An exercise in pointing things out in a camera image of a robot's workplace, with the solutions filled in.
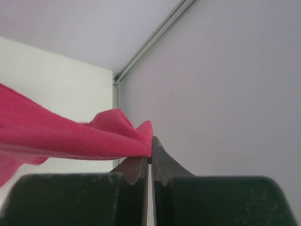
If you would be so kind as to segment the pink t shirt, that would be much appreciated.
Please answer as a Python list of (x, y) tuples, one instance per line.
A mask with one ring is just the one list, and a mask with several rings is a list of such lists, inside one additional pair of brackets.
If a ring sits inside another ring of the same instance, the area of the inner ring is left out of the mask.
[(13, 89), (0, 87), (0, 183), (23, 164), (50, 157), (114, 160), (150, 157), (153, 127), (135, 128), (120, 109), (98, 113), (89, 123), (66, 119)]

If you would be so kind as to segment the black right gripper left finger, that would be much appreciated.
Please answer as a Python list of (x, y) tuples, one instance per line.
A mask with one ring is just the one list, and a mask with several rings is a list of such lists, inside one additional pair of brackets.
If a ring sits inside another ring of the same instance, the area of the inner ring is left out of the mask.
[(29, 174), (0, 210), (3, 226), (145, 226), (148, 159), (126, 158), (108, 173)]

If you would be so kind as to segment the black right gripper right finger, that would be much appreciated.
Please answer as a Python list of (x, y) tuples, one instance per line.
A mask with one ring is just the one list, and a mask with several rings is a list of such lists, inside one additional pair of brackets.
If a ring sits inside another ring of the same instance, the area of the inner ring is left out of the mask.
[(282, 189), (262, 176), (195, 176), (157, 137), (151, 155), (157, 226), (295, 226)]

